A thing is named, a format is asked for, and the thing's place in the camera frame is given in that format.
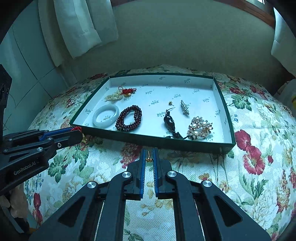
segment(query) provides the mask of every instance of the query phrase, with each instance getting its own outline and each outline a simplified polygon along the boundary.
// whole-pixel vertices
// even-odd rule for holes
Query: white curtain
[[[110,0],[39,0],[38,8],[55,66],[118,39]]]
[[[276,29],[271,54],[289,71],[296,76],[296,38],[285,20],[274,8]]]

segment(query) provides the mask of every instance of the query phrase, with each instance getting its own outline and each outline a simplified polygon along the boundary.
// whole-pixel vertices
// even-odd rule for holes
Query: metal pivot bolt
[[[209,187],[212,185],[212,182],[209,181],[209,180],[205,180],[205,181],[202,182],[202,184],[203,184],[205,187],[209,188]]]
[[[124,173],[122,174],[122,176],[123,176],[124,178],[128,178],[128,177],[131,176],[131,173],[130,173],[130,172],[124,172]]]
[[[88,187],[88,188],[94,188],[94,187],[96,187],[96,183],[95,183],[95,182],[89,182],[89,183],[87,184],[87,187]]]
[[[175,177],[176,175],[177,175],[177,173],[174,172],[174,171],[169,171],[169,172],[168,172],[168,176],[169,176],[169,177]]]

